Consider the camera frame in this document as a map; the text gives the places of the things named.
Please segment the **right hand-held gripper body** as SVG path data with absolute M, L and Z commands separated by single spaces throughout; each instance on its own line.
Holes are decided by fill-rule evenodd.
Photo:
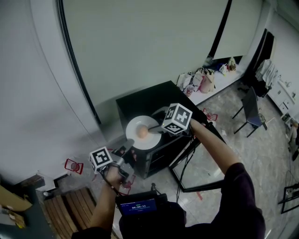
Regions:
M 180 103 L 172 103 L 164 106 L 152 114 L 153 119 L 163 128 L 162 131 L 151 131 L 152 133 L 170 133 L 178 135 L 188 130 L 192 111 Z

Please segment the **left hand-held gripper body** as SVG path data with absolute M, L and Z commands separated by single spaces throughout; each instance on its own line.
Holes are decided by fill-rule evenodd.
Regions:
M 116 167 L 123 183 L 134 174 L 135 159 L 125 146 L 112 151 L 107 147 L 99 148 L 89 154 L 89 163 L 95 175 L 104 173 L 110 166 Z

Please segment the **person's left hand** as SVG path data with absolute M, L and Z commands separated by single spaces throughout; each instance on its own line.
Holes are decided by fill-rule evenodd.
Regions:
M 119 173 L 119 168 L 114 165 L 109 166 L 106 174 L 106 179 L 114 187 L 120 186 L 122 181 L 122 176 Z

